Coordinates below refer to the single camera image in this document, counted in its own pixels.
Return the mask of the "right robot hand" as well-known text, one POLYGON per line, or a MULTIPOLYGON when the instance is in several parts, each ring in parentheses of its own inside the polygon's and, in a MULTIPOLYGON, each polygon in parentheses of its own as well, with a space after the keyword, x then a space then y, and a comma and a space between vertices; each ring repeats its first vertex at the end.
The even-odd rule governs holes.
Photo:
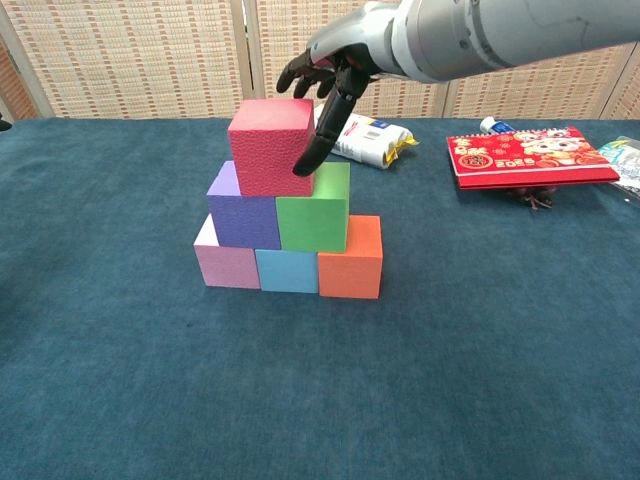
POLYGON ((277 92, 294 86, 293 97, 301 99, 316 85, 317 96, 326 100, 315 133, 293 167, 295 175, 307 177, 326 160, 374 76, 404 74, 391 47, 397 10, 393 3, 363 4, 318 30, 281 71, 277 92))

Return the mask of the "red foam cube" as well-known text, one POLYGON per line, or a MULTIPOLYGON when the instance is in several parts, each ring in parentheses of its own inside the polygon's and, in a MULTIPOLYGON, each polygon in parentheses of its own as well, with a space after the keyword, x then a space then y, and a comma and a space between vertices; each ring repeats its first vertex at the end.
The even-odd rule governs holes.
POLYGON ((313 102, 243 101, 229 127, 232 159, 244 196, 309 196, 313 177, 293 174, 314 132, 313 102))

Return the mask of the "green foam cube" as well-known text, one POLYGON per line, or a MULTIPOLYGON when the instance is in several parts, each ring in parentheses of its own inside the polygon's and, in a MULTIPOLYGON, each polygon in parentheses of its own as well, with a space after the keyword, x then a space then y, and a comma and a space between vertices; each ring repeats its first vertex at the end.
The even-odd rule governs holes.
POLYGON ((344 252, 350 201, 350 164, 325 162, 316 171, 309 197, 277 197, 283 250, 344 252))

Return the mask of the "purple foam cube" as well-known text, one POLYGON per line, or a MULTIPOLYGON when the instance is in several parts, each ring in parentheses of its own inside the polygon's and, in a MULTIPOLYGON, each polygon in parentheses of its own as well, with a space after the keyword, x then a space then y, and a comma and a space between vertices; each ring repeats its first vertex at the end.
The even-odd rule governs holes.
POLYGON ((224 162, 206 196, 221 246, 281 248, 275 198, 243 196, 233 161, 224 162))

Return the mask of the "orange foam cube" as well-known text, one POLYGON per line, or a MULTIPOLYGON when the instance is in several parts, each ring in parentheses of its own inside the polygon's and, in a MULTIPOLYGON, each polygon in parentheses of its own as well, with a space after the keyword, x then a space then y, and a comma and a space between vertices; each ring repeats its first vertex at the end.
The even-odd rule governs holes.
POLYGON ((383 267, 379 216, 350 215, 346 250, 318 254, 319 294, 323 297, 378 299, 383 267))

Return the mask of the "light blue foam cube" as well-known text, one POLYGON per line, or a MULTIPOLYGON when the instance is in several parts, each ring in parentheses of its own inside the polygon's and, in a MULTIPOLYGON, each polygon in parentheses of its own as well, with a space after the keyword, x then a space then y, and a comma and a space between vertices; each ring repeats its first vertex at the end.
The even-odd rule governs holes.
POLYGON ((317 253, 255 250, 261 289, 271 292, 317 294, 317 253))

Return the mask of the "pink foam cube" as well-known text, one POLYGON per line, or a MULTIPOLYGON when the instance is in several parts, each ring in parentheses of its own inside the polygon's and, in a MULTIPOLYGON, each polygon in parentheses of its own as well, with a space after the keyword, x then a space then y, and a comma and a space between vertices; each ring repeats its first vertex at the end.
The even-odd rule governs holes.
POLYGON ((254 250, 221 246, 210 214, 204 220, 193 247, 206 286, 260 288, 254 250))

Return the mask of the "white snack packet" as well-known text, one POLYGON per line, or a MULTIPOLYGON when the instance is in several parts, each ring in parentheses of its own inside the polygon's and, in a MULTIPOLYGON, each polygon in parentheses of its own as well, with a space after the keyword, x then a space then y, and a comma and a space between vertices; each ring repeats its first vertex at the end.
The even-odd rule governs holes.
POLYGON ((403 150, 418 144, 413 133, 405 127, 352 113, 331 153, 386 170, 403 150))

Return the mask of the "blue white tube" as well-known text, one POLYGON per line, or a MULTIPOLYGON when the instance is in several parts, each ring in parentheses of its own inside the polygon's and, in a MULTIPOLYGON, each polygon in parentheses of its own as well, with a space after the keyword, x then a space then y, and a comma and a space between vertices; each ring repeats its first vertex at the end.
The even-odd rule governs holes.
POLYGON ((509 124, 496 120, 492 116, 487 116, 480 122, 480 130, 484 134, 505 134, 515 132, 515 129, 509 124))

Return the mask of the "woven bamboo folding screen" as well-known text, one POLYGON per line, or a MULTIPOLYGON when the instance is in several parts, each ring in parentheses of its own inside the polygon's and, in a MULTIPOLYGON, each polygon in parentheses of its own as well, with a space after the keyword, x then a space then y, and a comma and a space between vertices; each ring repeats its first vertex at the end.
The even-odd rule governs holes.
MULTIPOLYGON (((228 117, 271 97, 319 27, 362 0, 0 0, 0 116, 228 117)), ((377 118, 640 120, 640 43, 447 84, 373 84, 377 118)))

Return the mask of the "red desk calendar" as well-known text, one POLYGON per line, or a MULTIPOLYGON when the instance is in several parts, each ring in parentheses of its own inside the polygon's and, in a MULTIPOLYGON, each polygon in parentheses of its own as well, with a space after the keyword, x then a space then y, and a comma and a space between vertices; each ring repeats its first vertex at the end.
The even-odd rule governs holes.
POLYGON ((575 127, 451 136, 447 146, 465 190, 612 183, 609 161, 575 127))

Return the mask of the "dark red calendar tassel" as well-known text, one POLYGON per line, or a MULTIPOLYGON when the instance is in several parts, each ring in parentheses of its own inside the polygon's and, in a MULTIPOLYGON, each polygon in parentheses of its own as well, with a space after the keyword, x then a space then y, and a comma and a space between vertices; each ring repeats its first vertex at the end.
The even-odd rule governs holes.
POLYGON ((530 187, 514 190, 515 197, 522 203, 528 204, 533 210, 538 208, 550 209, 553 206, 555 187, 530 187))

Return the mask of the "teal clear snack bag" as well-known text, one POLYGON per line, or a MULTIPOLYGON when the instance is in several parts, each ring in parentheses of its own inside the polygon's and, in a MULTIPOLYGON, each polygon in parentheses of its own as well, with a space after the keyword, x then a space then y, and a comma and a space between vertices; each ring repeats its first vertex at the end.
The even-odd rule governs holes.
POLYGON ((601 146, 598 152, 619 176, 613 185, 640 200, 640 140, 619 136, 601 146))

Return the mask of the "dark teal table cover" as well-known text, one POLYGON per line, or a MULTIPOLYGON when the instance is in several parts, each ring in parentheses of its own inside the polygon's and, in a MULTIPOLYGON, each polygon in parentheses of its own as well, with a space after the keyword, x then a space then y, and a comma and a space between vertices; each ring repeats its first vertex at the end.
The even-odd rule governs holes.
POLYGON ((0 133, 0 480, 640 480, 640 199, 351 169, 374 301, 207 288, 227 121, 0 133))

